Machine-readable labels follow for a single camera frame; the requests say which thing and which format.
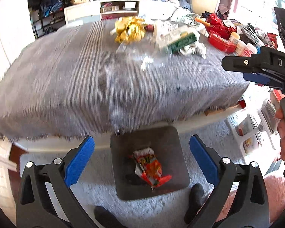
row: human hand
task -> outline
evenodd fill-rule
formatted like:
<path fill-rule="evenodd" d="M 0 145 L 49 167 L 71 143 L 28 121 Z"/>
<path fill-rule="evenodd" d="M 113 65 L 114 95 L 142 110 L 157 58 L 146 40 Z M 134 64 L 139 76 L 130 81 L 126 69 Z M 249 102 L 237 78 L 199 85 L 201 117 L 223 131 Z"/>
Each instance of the human hand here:
<path fill-rule="evenodd" d="M 281 159 L 285 161 L 285 119 L 281 108 L 277 110 L 276 118 L 281 119 L 277 126 L 277 131 L 281 137 Z"/>

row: gold foil wrapper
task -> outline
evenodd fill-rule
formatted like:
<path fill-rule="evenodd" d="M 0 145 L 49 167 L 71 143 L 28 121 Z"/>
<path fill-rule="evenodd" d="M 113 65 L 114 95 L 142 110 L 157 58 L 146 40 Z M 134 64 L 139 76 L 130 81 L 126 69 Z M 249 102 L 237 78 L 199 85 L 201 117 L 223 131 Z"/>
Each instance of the gold foil wrapper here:
<path fill-rule="evenodd" d="M 138 17 L 120 17 L 119 20 L 115 22 L 115 29 L 117 33 L 115 42 L 125 42 L 128 44 L 134 41 L 141 41 L 146 34 L 144 22 L 144 19 Z"/>

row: screw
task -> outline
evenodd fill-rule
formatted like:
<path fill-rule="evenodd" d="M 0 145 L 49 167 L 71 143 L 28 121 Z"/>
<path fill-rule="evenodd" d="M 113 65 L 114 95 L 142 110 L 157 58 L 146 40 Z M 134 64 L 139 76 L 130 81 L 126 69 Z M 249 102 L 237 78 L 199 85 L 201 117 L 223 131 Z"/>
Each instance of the screw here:
<path fill-rule="evenodd" d="M 33 166 L 33 162 L 30 161 L 30 162 L 27 162 L 27 163 L 26 163 L 26 167 L 27 167 L 27 168 L 31 168 L 32 166 Z"/>
<path fill-rule="evenodd" d="M 259 165 L 257 164 L 257 162 L 252 161 L 251 162 L 252 167 L 257 168 Z"/>
<path fill-rule="evenodd" d="M 54 164 L 60 164 L 62 162 L 61 158 L 55 158 L 54 159 Z"/>
<path fill-rule="evenodd" d="M 225 164 L 229 164 L 231 162 L 230 158 L 223 158 L 222 161 L 225 163 Z"/>

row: orange handle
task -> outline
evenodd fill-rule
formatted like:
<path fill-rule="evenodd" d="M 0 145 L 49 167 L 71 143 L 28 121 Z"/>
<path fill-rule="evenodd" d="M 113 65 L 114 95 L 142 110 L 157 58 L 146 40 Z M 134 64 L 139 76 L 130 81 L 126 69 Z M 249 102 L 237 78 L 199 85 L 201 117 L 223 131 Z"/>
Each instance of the orange handle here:
<path fill-rule="evenodd" d="M 211 26 L 208 22 L 203 21 L 201 18 L 195 17 L 194 19 L 196 22 L 203 24 L 204 26 Z"/>

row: gray bedspread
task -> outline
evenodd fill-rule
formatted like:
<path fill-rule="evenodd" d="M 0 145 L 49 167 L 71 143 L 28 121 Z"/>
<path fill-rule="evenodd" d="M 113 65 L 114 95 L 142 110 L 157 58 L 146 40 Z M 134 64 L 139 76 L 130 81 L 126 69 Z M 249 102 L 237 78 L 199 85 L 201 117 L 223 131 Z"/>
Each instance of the gray bedspread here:
<path fill-rule="evenodd" d="M 221 67 L 225 56 L 201 35 L 206 60 L 173 55 L 142 71 L 116 54 L 105 20 L 66 28 L 28 45 L 0 82 L 0 137 L 85 137 L 181 120 L 234 105 L 248 87 Z"/>

